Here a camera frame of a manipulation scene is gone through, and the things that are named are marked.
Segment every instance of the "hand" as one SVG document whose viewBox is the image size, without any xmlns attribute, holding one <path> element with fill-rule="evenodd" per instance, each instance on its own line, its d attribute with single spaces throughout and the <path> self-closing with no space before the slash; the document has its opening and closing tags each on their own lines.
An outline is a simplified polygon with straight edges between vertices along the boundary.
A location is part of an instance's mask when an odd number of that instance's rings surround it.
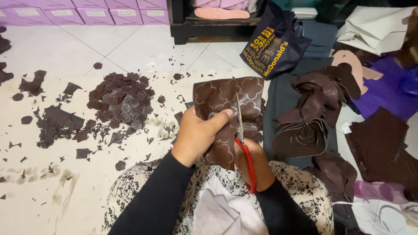
<svg viewBox="0 0 418 235">
<path fill-rule="evenodd" d="M 177 141 L 171 154 L 181 164 L 191 167 L 208 150 L 215 135 L 232 117 L 232 109 L 225 109 L 213 118 L 203 121 L 194 110 L 194 106 L 184 111 L 178 131 Z"/>
<path fill-rule="evenodd" d="M 270 188 L 270 186 L 276 180 L 276 177 L 274 176 L 270 166 L 268 165 L 267 158 L 261 145 L 255 143 L 250 139 L 244 139 L 244 143 L 246 146 L 248 146 L 248 150 L 250 151 L 252 158 L 252 163 L 254 165 L 255 180 L 257 182 L 256 190 L 258 192 L 262 192 Z M 235 165 L 237 166 L 238 170 L 242 173 L 244 180 L 247 183 L 251 182 L 244 151 L 237 143 L 235 143 L 235 156 Z"/>
</svg>

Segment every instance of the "red scissor handle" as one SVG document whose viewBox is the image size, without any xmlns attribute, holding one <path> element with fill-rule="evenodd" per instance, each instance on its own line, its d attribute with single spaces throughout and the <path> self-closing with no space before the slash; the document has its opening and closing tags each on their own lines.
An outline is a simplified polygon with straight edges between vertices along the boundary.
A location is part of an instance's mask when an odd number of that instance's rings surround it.
<svg viewBox="0 0 418 235">
<path fill-rule="evenodd" d="M 249 170 L 249 173 L 250 173 L 251 185 L 249 185 L 247 182 L 245 182 L 245 185 L 247 186 L 247 189 L 251 194 L 255 194 L 255 190 L 257 189 L 257 182 L 255 180 L 255 170 L 254 170 L 254 165 L 252 163 L 252 158 L 251 158 L 250 151 L 248 149 L 248 146 L 242 146 L 241 145 L 241 141 L 239 139 L 237 139 L 237 144 L 244 151 L 245 160 L 247 161 L 248 170 Z"/>
</svg>

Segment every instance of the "floral patterned skirt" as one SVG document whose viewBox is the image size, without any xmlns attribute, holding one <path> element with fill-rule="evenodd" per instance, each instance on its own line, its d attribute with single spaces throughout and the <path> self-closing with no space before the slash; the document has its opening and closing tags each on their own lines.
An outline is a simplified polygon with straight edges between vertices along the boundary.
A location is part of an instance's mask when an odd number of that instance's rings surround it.
<svg viewBox="0 0 418 235">
<path fill-rule="evenodd" d="M 160 161 L 137 163 L 118 177 L 107 198 L 102 234 L 107 234 L 110 231 L 117 217 L 139 192 Z M 315 176 L 297 167 L 278 161 L 271 161 L 269 164 L 274 175 L 282 182 L 293 200 L 315 222 L 319 233 L 323 235 L 334 234 L 334 214 L 331 198 L 324 184 Z M 228 171 L 220 166 L 206 166 L 203 159 L 200 158 L 196 162 L 196 172 L 190 179 L 174 228 L 174 234 L 192 234 L 193 212 L 198 203 L 199 190 L 203 182 L 212 177 L 218 177 L 222 185 L 231 194 L 248 198 L 264 220 L 256 196 L 248 193 L 242 174 L 237 169 Z"/>
</svg>

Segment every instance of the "navy blue bag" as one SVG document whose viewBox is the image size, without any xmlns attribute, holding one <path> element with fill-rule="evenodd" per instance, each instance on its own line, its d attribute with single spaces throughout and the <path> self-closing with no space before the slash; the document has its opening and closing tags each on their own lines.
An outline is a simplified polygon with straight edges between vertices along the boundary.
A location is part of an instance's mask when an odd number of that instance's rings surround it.
<svg viewBox="0 0 418 235">
<path fill-rule="evenodd" d="M 240 57 L 266 80 L 296 67 L 312 40 L 297 37 L 295 23 L 294 12 L 269 3 Z"/>
</svg>

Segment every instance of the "purple bottle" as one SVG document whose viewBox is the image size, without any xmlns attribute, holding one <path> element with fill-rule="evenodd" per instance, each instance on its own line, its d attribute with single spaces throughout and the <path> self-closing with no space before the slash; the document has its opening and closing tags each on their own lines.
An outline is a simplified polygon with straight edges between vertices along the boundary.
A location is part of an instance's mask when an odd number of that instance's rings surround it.
<svg viewBox="0 0 418 235">
<path fill-rule="evenodd" d="M 405 204 L 409 201 L 404 196 L 405 187 L 396 183 L 369 183 L 356 181 L 354 183 L 354 196 L 369 200 L 384 200 L 393 204 Z"/>
</svg>

